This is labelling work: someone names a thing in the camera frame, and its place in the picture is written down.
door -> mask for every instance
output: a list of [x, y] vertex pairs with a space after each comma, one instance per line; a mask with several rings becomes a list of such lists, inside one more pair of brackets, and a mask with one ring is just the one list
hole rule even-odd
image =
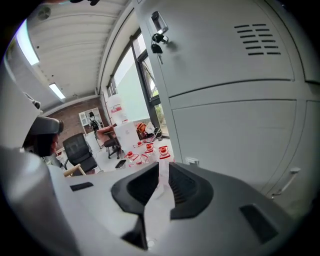
[[144, 100], [149, 110], [150, 120], [153, 125], [160, 127], [164, 138], [169, 138], [169, 130], [161, 104], [157, 82], [146, 50], [143, 35], [140, 33], [137, 37], [132, 37], [131, 43], [134, 48], [133, 52], [136, 59], [137, 69], [141, 74], [140, 83]]
[[150, 57], [155, 56], [151, 37], [158, 31], [152, 15], [158, 12], [167, 25], [169, 43], [159, 45], [169, 97], [240, 81], [294, 79], [277, 29], [253, 1], [145, 0], [135, 9], [147, 25], [143, 36]]
[[260, 191], [286, 152], [295, 107], [294, 100], [252, 100], [175, 109], [182, 161], [197, 159]]
[[82, 126], [87, 126], [89, 124], [85, 112], [79, 113], [79, 117], [80, 117]]
[[320, 185], [319, 113], [320, 102], [308, 101], [303, 132], [294, 157], [267, 194], [296, 219], [310, 210]]

window frame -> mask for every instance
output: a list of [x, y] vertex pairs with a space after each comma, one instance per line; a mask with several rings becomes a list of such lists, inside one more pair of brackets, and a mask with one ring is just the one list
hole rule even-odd
[[[106, 88], [108, 89], [111, 87], [110, 90], [112, 90], [114, 92], [114, 94], [117, 94], [116, 82], [115, 82], [114, 76], [115, 76], [115, 73], [116, 73], [118, 67], [120, 66], [120, 63], [122, 62], [125, 55], [127, 54], [127, 52], [131, 48], [131, 50], [133, 52], [133, 59], [134, 59], [136, 71], [137, 71], [140, 85], [141, 85], [141, 89], [142, 89], [142, 94], [144, 97], [146, 108], [147, 108], [149, 116], [150, 116], [151, 123], [153, 124], [154, 127], [160, 128], [160, 123], [159, 123], [159, 119], [157, 116], [155, 106], [161, 104], [161, 102], [160, 102], [159, 95], [157, 95], [155, 97], [150, 97], [148, 82], [146, 81], [144, 69], [142, 66], [143, 65], [142, 62], [148, 57], [148, 52], [147, 52], [147, 49], [145, 49], [143, 52], [140, 53], [140, 48], [139, 48], [139, 44], [138, 44], [138, 36], [140, 36], [141, 33], [142, 33], [141, 29], [139, 28], [134, 33], [134, 35], [130, 36], [128, 44], [123, 49], [119, 59], [117, 60], [115, 66], [114, 66], [114, 69], [112, 71], [112, 74], [110, 75], [110, 79], [108, 81], [108, 85]], [[166, 135], [162, 135], [162, 137], [169, 139], [169, 136], [166, 136]]]

red object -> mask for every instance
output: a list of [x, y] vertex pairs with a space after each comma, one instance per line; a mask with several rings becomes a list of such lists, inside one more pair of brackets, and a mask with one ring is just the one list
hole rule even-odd
[[143, 122], [138, 122], [138, 124], [136, 125], [136, 130], [139, 133], [143, 133], [143, 132], [145, 132], [145, 129], [146, 129], [146, 124]]
[[171, 157], [168, 146], [161, 146], [159, 147], [160, 157], [159, 159], [165, 159]]
[[96, 173], [95, 169], [92, 169], [90, 171], [87, 171], [85, 174], [90, 175], [90, 174], [95, 174], [95, 173]]
[[154, 144], [153, 143], [149, 143], [146, 145], [146, 151], [144, 153], [150, 153], [154, 151]]
[[116, 113], [116, 112], [118, 112], [118, 111], [120, 111], [120, 110], [122, 110], [122, 107], [117, 106], [116, 108], [111, 109], [111, 113]]

ceiling light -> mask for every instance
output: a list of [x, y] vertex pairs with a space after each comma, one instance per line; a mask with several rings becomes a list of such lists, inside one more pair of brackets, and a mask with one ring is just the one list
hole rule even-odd
[[32, 66], [34, 64], [37, 64], [39, 62], [39, 59], [34, 51], [34, 48], [32, 47], [28, 35], [27, 20], [25, 20], [18, 29], [16, 33], [16, 39], [18, 41], [21, 51], [23, 52], [24, 56], [26, 57], [30, 65]]
[[65, 98], [55, 83], [50, 84], [49, 87], [61, 100]]

black office chair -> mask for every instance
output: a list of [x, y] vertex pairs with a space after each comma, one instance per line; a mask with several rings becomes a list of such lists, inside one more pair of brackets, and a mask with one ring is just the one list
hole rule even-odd
[[[66, 170], [68, 161], [74, 166], [76, 166], [77, 164], [81, 164], [81, 168], [85, 173], [98, 166], [97, 162], [92, 156], [92, 153], [89, 151], [89, 147], [82, 133], [78, 133], [70, 138], [67, 138], [62, 144], [68, 157], [68, 159], [64, 163], [64, 168]], [[79, 170], [76, 170], [73, 173], [73, 176], [80, 175], [82, 174]]]

